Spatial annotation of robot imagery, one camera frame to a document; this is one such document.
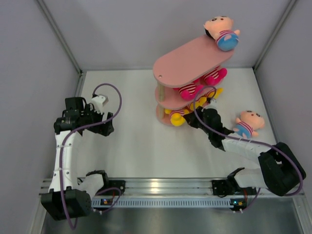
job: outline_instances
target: plush toy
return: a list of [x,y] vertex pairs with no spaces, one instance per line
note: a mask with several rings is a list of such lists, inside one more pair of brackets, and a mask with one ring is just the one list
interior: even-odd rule
[[234,49],[238,44],[239,30],[232,31],[233,20],[227,16],[217,16],[204,24],[206,34],[215,39],[222,51]]
[[199,79],[184,85],[182,87],[179,88],[174,88],[174,90],[178,90],[181,97],[186,100],[186,101],[190,101],[192,99],[195,98],[196,94],[202,89],[202,87],[204,87],[203,85],[199,84],[196,85],[195,83],[198,82]]
[[205,81],[207,85],[217,85],[223,80],[227,73],[228,70],[226,70],[226,68],[221,68],[221,66],[217,66],[212,71],[203,75],[201,78]]
[[169,115],[170,122],[173,126],[178,127],[185,123],[184,115],[188,114],[189,111],[187,109],[181,110],[168,110],[165,109],[165,113]]
[[256,130],[264,128],[264,118],[254,111],[243,111],[235,121],[233,131],[244,138],[256,137],[259,135]]
[[[223,92],[222,88],[219,88],[216,90],[215,96],[214,98],[217,99],[218,96]],[[199,99],[197,99],[196,103],[195,103],[195,109],[199,106],[203,106],[208,98],[211,98],[214,94],[214,90],[210,90],[209,92],[205,93],[204,96],[200,97]],[[190,104],[187,105],[187,108],[189,108],[191,111],[194,111],[193,108],[193,102],[191,102]]]

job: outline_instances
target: gray wall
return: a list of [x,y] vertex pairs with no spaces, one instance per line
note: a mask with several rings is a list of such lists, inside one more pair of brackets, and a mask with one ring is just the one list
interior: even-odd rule
[[298,1],[257,77],[277,136],[307,172],[304,191],[312,207],[312,1]]
[[83,69],[150,68],[204,34],[217,15],[234,19],[240,44],[227,66],[252,66],[289,0],[45,0]]
[[34,0],[0,3],[0,233],[25,233],[78,75]]

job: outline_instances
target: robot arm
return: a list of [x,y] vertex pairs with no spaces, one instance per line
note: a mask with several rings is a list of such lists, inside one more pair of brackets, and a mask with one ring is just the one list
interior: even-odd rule
[[[221,117],[217,112],[215,99],[210,100],[207,109],[198,107],[196,111],[198,117],[206,125],[221,134],[201,124],[194,112],[183,117],[191,127],[202,129],[208,135],[208,139],[214,147],[229,153],[239,154],[259,165],[258,169],[239,168],[235,170],[228,176],[226,185],[223,185],[228,188],[220,190],[231,190],[235,194],[241,192],[241,188],[258,187],[267,188],[278,196],[284,196],[299,183],[299,175],[294,167],[279,152],[269,147],[269,144],[263,145],[233,139],[233,137],[240,136],[223,127]],[[274,147],[285,153],[294,162],[302,178],[305,179],[306,173],[290,148],[282,142]]]
[[[71,218],[86,216],[91,211],[91,199],[101,188],[108,186],[109,180],[105,171],[94,171],[86,175],[86,179],[78,185],[77,154],[82,140],[83,129],[72,133],[62,145],[68,134],[79,127],[101,122],[104,115],[104,105],[108,98],[104,95],[94,95],[91,103],[86,103],[82,97],[65,99],[66,110],[62,117],[54,123],[57,143],[56,161],[52,183],[49,192],[41,195],[41,203],[55,220],[65,219],[61,202],[60,171],[66,205]],[[108,136],[114,131],[112,120],[101,125],[88,128],[89,131]],[[62,168],[60,168],[60,151],[62,152]]]

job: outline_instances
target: white table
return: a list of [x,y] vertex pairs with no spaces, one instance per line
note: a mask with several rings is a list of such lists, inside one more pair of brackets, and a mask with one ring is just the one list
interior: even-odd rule
[[[152,70],[87,72],[82,96],[89,102],[94,88],[104,82],[115,85],[123,103],[113,120],[115,131],[108,137],[85,131],[78,155],[78,176],[105,170],[109,177],[213,178],[226,177],[239,167],[257,165],[239,155],[211,146],[202,130],[161,124],[155,114],[156,80]],[[219,113],[225,127],[233,128],[243,110],[255,110],[266,121],[258,140],[275,144],[265,106],[251,68],[231,68],[218,98]],[[106,110],[116,112],[118,95],[111,87],[98,94],[109,97]]]

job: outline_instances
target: doll head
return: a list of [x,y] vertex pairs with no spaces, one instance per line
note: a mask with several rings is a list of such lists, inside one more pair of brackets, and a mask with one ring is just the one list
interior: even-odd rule
[[204,27],[206,29],[206,34],[210,37],[213,37],[214,33],[232,29],[233,20],[227,16],[217,16],[206,21]]
[[252,126],[254,130],[264,128],[264,118],[254,111],[243,111],[240,120]]

